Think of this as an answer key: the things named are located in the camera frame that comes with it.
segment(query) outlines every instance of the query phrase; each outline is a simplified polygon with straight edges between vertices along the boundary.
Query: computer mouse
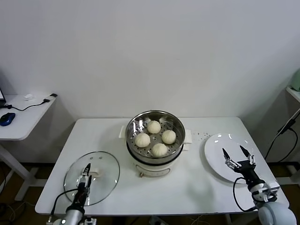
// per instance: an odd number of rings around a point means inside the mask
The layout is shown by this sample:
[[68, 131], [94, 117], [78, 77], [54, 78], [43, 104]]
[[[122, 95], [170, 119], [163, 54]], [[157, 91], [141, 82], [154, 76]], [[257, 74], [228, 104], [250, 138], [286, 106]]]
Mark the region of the computer mouse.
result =
[[13, 113], [13, 112], [8, 112], [8, 113], [4, 114], [0, 118], [0, 126], [4, 127], [4, 126], [9, 125], [13, 121], [14, 118], [15, 118], [15, 113]]

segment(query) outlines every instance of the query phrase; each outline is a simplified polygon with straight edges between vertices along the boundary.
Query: white wall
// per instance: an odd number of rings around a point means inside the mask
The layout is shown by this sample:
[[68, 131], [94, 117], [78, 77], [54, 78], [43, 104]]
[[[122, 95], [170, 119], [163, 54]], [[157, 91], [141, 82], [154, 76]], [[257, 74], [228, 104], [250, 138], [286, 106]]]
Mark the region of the white wall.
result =
[[[148, 109], [240, 116], [253, 133], [300, 66], [299, 8], [297, 0], [0, 1], [4, 91], [60, 96], [47, 132], [41, 124], [6, 145], [21, 161], [55, 161], [76, 119]], [[284, 121], [287, 109], [273, 115]]]

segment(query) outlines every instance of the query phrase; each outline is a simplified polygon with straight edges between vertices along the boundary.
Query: table leg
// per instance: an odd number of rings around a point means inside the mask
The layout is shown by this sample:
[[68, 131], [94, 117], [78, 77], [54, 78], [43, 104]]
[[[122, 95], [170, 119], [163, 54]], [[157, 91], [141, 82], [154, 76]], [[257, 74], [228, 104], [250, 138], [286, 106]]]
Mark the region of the table leg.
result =
[[16, 172], [20, 177], [24, 179], [18, 194], [15, 197], [16, 201], [21, 201], [29, 187], [44, 187], [47, 180], [46, 179], [36, 179], [34, 175], [37, 173], [38, 168], [32, 168], [29, 172], [26, 170], [21, 163], [18, 162], [5, 148], [0, 145], [0, 159], [5, 162], [12, 171]]
[[300, 170], [296, 170], [293, 165], [288, 165], [287, 169], [291, 172], [290, 177], [276, 177], [280, 185], [298, 184], [300, 187]]
[[0, 145], [0, 158], [24, 180], [32, 179], [32, 175], [5, 148]]

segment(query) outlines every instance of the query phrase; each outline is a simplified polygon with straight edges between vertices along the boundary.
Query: floor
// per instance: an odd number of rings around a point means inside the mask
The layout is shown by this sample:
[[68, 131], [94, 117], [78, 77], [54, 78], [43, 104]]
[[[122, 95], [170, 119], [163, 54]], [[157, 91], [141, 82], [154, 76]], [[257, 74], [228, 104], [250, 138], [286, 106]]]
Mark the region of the floor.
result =
[[[6, 174], [10, 171], [10, 169], [4, 164], [1, 163], [4, 171]], [[38, 173], [36, 174], [36, 177], [39, 179], [47, 179], [51, 173], [53, 167], [50, 166], [45, 166], [45, 167], [40, 167]], [[287, 169], [285, 169], [282, 166], [272, 166], [271, 170], [277, 177], [284, 177], [284, 176], [289, 176], [289, 172]], [[0, 173], [0, 183], [3, 181], [3, 175]], [[23, 180], [20, 178], [17, 174], [14, 173], [12, 178], [9, 180], [7, 183], [3, 193], [0, 195], [0, 203], [6, 203], [6, 204], [12, 204], [14, 202], [14, 198], [16, 193], [18, 192]], [[30, 204], [35, 204], [38, 200], [38, 197], [40, 196], [42, 192], [41, 187], [31, 187], [29, 188], [24, 201], [28, 202]], [[290, 202], [290, 208], [294, 212], [294, 214], [297, 217], [297, 220], [299, 221], [300, 219], [300, 188], [298, 185], [288, 185], [288, 186], [283, 186], [283, 191], [285, 195], [287, 196], [289, 202]], [[12, 205], [14, 209], [17, 209], [21, 205], [20, 202], [15, 203]], [[10, 224], [7, 221], [3, 221], [9, 218], [11, 215], [12, 211], [10, 209], [7, 209], [5, 214], [0, 217], [0, 225], [6, 225]], [[232, 219], [236, 219], [239, 217], [239, 214], [231, 215]], [[17, 211], [16, 211], [16, 218], [17, 219], [13, 225], [32, 225], [32, 224], [39, 224], [39, 225], [45, 225], [46, 221], [48, 219], [48, 216], [45, 215], [39, 215], [34, 211], [34, 206], [31, 206], [29, 204], [23, 204]], [[125, 218], [120, 218], [120, 217], [99, 217], [98, 218], [98, 225], [147, 225], [149, 224], [149, 218], [150, 217], [125, 217]], [[225, 216], [224, 215], [204, 215], [199, 218], [199, 221], [201, 220], [202, 222], [194, 222], [193, 221], [198, 218], [198, 216], [172, 216], [172, 217], [160, 217], [163, 219], [165, 222], [168, 223], [168, 225], [221, 225], [221, 224], [226, 224], [225, 222]], [[259, 225], [260, 222], [258, 220], [252, 221], [250, 225]]]

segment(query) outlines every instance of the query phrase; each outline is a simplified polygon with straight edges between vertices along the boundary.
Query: white desk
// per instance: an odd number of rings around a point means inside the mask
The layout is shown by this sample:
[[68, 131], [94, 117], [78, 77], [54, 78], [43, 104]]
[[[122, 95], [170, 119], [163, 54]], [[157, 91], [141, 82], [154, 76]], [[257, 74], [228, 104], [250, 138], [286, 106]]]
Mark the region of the white desk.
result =
[[[24, 101], [21, 95], [6, 95], [6, 101], [8, 105], [13, 105], [19, 109], [23, 109], [29, 105], [40, 104], [47, 96], [37, 96], [31, 101]], [[6, 127], [0, 127], [0, 141], [19, 141], [23, 140], [31, 133], [33, 128], [43, 117], [45, 112], [52, 105], [54, 100], [44, 103], [39, 106], [31, 107], [25, 111], [18, 111], [16, 109], [0, 109], [0, 117], [8, 112], [16, 113], [12, 123]], [[27, 171], [5, 148], [0, 145], [0, 159], [12, 168], [11, 172], [7, 175], [7, 181], [12, 176], [13, 172], [19, 174], [24, 183], [20, 188], [18, 194], [15, 197], [16, 201], [23, 199], [27, 189], [29, 187], [43, 187], [46, 180], [38, 180], [34, 178], [34, 175], [38, 171], [38, 168], [32, 168], [31, 171]]]
[[[118, 135], [129, 119], [80, 119], [76, 122], [45, 188], [36, 204], [37, 213], [50, 214], [54, 200], [63, 192], [64, 176], [71, 164], [92, 151], [112, 153], [120, 164], [120, 179], [116, 188], [102, 202], [85, 207], [86, 215], [185, 215], [240, 212], [233, 199], [233, 183], [218, 176], [208, 165], [203, 151], [205, 141], [198, 132], [233, 133], [253, 141], [241, 120], [230, 118], [180, 118], [192, 131], [193, 143], [182, 152], [174, 170], [165, 177], [139, 177], [124, 140]], [[265, 181], [275, 178], [259, 150], [255, 152], [256, 172]], [[241, 207], [248, 209], [253, 200], [245, 185], [237, 185]], [[282, 190], [278, 201], [289, 205]], [[62, 196], [56, 205], [56, 215], [65, 214], [71, 202]]]

